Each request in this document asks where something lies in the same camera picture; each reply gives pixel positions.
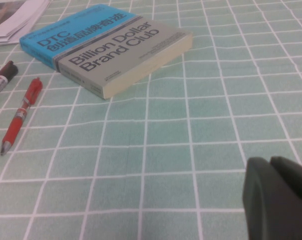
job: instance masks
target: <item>pen tip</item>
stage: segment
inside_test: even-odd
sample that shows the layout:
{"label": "pen tip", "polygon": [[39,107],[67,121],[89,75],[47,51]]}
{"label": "pen tip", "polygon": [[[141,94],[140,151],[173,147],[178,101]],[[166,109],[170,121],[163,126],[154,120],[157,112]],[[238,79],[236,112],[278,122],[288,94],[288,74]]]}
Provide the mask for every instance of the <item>pen tip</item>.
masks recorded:
{"label": "pen tip", "polygon": [[11,143],[8,142],[8,141],[5,141],[2,146],[1,146],[1,151],[0,151],[0,154],[3,156],[5,155],[11,148]]}

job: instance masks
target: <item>stack of paper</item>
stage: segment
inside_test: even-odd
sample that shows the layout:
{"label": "stack of paper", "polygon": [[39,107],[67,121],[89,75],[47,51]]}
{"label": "stack of paper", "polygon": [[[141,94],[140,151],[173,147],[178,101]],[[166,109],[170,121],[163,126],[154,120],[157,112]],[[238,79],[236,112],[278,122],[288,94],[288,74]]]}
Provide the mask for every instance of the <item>stack of paper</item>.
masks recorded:
{"label": "stack of paper", "polygon": [[49,0],[0,0],[0,46],[16,44],[43,14]]}

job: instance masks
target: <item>book spine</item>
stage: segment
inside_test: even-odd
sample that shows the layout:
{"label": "book spine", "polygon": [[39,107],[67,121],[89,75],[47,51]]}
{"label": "book spine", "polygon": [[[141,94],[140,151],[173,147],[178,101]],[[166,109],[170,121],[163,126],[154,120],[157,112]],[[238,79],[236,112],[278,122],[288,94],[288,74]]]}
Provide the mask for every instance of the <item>book spine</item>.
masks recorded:
{"label": "book spine", "polygon": [[66,76],[67,78],[73,80],[74,82],[78,83],[82,87],[86,88],[87,90],[91,91],[92,93],[96,94],[97,96],[104,99],[104,89],[101,86],[97,85],[92,80],[82,76],[72,68],[61,64],[60,73]]}
{"label": "book spine", "polygon": [[22,39],[20,41],[20,44],[21,44],[21,48],[22,48],[23,51],[25,51],[29,55],[35,57],[37,60],[41,61],[45,65],[47,65],[47,66],[55,69],[54,66],[53,66],[53,60],[52,60],[52,58],[49,57],[47,54],[45,54],[44,52],[40,51],[39,49],[37,49],[36,47],[32,46],[31,44],[28,44],[27,41],[24,41]]}

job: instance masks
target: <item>book cover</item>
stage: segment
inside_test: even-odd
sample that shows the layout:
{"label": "book cover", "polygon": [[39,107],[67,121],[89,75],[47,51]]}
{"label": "book cover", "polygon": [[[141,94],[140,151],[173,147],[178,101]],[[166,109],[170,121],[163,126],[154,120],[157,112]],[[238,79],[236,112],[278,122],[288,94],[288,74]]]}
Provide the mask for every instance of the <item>book cover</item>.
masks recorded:
{"label": "book cover", "polygon": [[107,99],[192,47],[192,33],[97,4],[20,39],[39,61]]}

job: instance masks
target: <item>dark gray plastic object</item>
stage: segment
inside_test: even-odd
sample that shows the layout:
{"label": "dark gray plastic object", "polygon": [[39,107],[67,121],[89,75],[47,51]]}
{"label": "dark gray plastic object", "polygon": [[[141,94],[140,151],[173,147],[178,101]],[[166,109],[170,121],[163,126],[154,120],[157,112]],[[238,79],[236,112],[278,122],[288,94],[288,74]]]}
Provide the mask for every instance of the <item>dark gray plastic object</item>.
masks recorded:
{"label": "dark gray plastic object", "polygon": [[302,166],[250,158],[242,200],[249,240],[302,240]]}

